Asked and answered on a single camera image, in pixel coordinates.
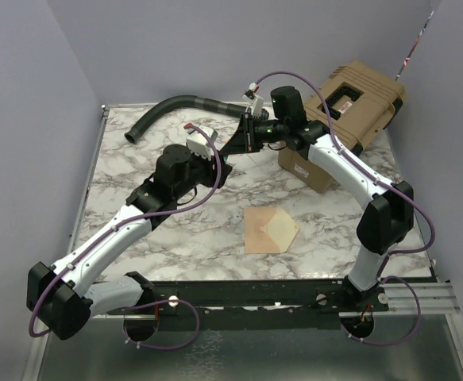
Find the pink tan envelope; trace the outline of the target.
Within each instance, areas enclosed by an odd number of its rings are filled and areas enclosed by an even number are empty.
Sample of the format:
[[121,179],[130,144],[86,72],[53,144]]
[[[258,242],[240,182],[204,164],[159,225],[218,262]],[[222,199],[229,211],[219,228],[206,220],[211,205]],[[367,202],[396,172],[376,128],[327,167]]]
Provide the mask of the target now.
[[245,254],[284,253],[298,231],[297,223],[282,208],[244,208]]

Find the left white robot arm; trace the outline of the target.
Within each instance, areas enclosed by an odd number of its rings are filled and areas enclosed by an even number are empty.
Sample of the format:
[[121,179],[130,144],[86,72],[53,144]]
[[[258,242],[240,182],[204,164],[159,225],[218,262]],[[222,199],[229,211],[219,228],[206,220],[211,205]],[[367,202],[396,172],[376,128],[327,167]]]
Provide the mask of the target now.
[[125,204],[87,242],[48,266],[33,265],[27,275],[26,306],[33,321],[41,320],[59,339],[73,337],[91,316],[129,307],[144,313],[152,293],[139,275],[126,275],[114,283],[114,296],[95,296],[94,281],[128,247],[153,232],[170,215],[185,211],[179,200],[202,185],[214,193],[232,167],[222,150],[205,158],[181,144],[167,146],[154,172],[136,187]]

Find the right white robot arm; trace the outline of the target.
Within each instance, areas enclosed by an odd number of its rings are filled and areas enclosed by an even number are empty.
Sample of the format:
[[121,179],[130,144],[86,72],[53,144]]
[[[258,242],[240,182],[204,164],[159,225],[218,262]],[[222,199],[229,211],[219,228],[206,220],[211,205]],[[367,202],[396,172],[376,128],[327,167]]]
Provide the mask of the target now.
[[380,269],[390,249],[414,225],[414,196],[407,182],[394,184],[359,160],[348,148],[335,143],[327,125],[308,121],[300,93],[293,86],[270,93],[274,119],[241,115],[235,134],[221,148],[222,156],[259,152],[266,144],[284,142],[310,163],[340,183],[358,202],[363,215],[357,226],[361,247],[345,278],[341,300],[360,310],[377,287]]

